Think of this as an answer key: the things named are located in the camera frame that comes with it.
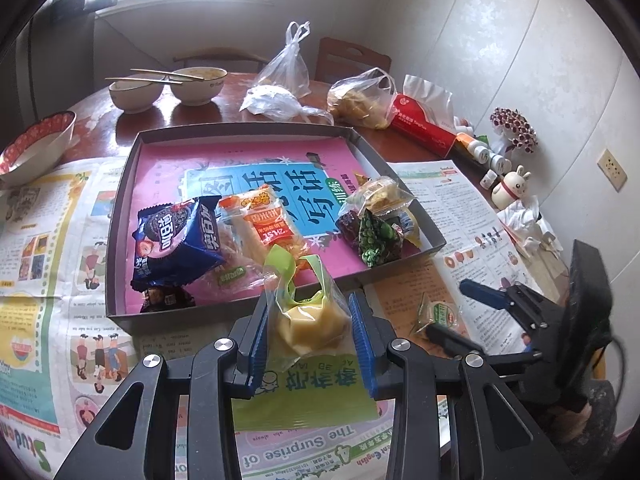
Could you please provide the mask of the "green label pastry packet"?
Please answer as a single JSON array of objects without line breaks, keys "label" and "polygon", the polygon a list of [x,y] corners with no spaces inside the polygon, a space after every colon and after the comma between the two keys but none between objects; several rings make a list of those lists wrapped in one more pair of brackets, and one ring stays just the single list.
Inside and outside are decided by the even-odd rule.
[{"label": "green label pastry packet", "polygon": [[416,322],[413,323],[410,334],[425,334],[426,326],[430,324],[445,326],[461,336],[468,334],[457,306],[446,301],[431,300],[424,292],[416,310]]}]

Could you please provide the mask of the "yellow snack green wrapper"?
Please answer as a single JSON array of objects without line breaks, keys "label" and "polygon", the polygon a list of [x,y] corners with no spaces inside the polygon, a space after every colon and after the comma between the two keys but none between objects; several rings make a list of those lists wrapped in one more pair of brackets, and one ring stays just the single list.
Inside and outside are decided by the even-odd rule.
[{"label": "yellow snack green wrapper", "polygon": [[[311,295],[297,295],[300,289],[294,278],[300,266],[317,279],[319,288]],[[278,279],[267,290],[270,367],[284,372],[306,359],[354,351],[346,299],[319,256],[296,259],[276,245],[268,252],[266,267]]]}]

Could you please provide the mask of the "green black snack packet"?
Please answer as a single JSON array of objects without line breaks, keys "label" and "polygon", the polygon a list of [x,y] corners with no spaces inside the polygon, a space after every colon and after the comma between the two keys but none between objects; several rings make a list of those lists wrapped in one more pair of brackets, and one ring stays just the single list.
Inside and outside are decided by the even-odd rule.
[{"label": "green black snack packet", "polygon": [[357,247],[360,259],[368,268],[399,260],[403,242],[390,224],[369,209],[363,211],[359,219]]}]

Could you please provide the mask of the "dark blue cookie packet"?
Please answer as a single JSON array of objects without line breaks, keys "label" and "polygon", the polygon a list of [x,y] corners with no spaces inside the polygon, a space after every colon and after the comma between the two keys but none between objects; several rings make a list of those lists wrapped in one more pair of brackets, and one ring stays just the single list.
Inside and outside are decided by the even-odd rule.
[{"label": "dark blue cookie packet", "polygon": [[218,195],[189,198],[138,211],[131,287],[180,287],[224,264],[218,232]]}]

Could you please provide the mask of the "clear pastry snack packet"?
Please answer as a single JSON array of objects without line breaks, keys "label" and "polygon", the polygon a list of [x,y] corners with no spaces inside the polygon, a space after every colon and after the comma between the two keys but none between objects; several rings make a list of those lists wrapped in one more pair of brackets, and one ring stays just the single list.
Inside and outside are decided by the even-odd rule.
[{"label": "clear pastry snack packet", "polygon": [[353,212],[361,217],[367,209],[377,216],[385,216],[396,209],[408,207],[413,200],[414,196],[391,177],[377,177],[364,182],[346,198],[340,215]]}]

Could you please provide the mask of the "orange snack packet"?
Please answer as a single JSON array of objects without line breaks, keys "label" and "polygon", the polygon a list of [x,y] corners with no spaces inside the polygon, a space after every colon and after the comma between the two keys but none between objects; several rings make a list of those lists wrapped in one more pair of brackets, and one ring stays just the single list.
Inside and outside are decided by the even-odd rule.
[{"label": "orange snack packet", "polygon": [[224,196],[218,206],[239,235],[243,254],[255,262],[264,264],[276,245],[295,259],[308,254],[306,240],[271,185]]}]

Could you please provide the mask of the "red snack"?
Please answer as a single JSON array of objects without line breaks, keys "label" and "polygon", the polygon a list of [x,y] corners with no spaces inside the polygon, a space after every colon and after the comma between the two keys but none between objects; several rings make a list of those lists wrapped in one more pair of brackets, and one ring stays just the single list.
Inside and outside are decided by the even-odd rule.
[{"label": "red snack", "polygon": [[180,286],[150,287],[142,292],[142,296],[141,313],[165,312],[195,306],[193,296]]}]

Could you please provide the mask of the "newspaper sheet right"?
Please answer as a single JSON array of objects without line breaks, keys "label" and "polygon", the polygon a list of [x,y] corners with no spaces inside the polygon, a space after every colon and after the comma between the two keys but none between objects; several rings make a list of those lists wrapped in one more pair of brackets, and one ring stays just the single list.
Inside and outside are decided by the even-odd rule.
[{"label": "newspaper sheet right", "polygon": [[466,278],[493,289],[514,283],[539,289],[490,203],[450,160],[395,162],[392,168],[446,244],[433,255],[403,264],[399,274],[366,286],[373,312],[387,318],[399,337],[434,356],[442,356],[442,348],[418,326],[433,309],[455,318],[454,329],[488,354],[523,351],[523,330],[508,312],[486,307],[459,290]]}]

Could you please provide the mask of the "small white bottle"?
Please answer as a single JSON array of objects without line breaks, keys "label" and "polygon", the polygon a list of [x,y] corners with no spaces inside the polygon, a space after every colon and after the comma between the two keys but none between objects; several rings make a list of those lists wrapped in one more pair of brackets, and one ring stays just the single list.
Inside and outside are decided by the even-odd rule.
[{"label": "small white bottle", "polygon": [[486,191],[490,191],[498,180],[498,174],[494,170],[488,169],[486,174],[480,179],[480,186]]},{"label": "small white bottle", "polygon": [[504,176],[512,170],[512,162],[506,156],[494,153],[489,159],[489,167],[498,176]]}]

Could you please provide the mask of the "orange capped bottle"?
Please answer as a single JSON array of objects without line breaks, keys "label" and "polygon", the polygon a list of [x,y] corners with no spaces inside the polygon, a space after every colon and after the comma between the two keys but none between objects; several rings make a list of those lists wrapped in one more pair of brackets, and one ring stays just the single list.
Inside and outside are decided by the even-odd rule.
[{"label": "orange capped bottle", "polygon": [[486,164],[489,162],[491,151],[487,144],[480,139],[470,136],[469,133],[459,132],[456,141],[469,153],[476,162]]}]

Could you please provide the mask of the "pink and blue book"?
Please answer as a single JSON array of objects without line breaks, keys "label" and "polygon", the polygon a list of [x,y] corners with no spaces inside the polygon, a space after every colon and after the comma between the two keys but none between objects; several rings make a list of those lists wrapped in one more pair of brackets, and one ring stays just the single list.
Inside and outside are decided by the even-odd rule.
[{"label": "pink and blue book", "polygon": [[119,246],[134,260],[132,230],[145,206],[178,203],[204,195],[227,196],[272,187],[311,252],[342,289],[374,283],[401,273],[427,254],[427,238],[407,243],[399,260],[367,268],[341,239],[335,225],[360,174],[374,178],[390,166],[361,136],[206,136],[140,142],[128,158],[114,211]]}]

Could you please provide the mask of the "plastic bag with fried food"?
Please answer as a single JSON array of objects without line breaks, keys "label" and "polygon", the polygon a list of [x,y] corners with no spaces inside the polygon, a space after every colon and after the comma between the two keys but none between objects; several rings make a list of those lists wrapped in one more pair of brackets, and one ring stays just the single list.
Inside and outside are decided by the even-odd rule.
[{"label": "plastic bag with fried food", "polygon": [[373,67],[332,84],[326,106],[336,120],[355,127],[384,130],[395,116],[396,96],[393,77],[382,68]]}]

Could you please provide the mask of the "white bowl right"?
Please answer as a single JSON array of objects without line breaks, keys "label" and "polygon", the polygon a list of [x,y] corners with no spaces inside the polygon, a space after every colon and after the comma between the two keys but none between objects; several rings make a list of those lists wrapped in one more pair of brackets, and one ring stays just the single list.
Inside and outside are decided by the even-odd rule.
[{"label": "white bowl right", "polygon": [[169,79],[178,81],[171,84],[171,92],[185,106],[201,106],[209,103],[221,92],[228,72],[212,66],[180,68]]}]

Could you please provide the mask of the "clear tied plastic bag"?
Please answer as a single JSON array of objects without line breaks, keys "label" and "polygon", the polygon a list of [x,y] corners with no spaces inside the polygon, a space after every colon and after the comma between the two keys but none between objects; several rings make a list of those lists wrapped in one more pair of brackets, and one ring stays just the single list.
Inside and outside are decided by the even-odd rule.
[{"label": "clear tied plastic bag", "polygon": [[288,24],[283,49],[258,73],[253,87],[271,84],[285,88],[296,98],[311,94],[308,68],[300,53],[300,44],[309,35],[309,22]]}]

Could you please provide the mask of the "wall power socket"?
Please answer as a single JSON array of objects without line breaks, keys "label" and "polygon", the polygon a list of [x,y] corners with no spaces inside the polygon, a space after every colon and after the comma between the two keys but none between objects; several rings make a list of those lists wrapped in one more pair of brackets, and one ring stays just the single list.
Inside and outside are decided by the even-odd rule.
[{"label": "wall power socket", "polygon": [[626,171],[620,166],[617,159],[606,148],[597,160],[597,165],[602,171],[602,174],[608,179],[610,185],[616,192],[620,192],[622,187],[627,182]]}]

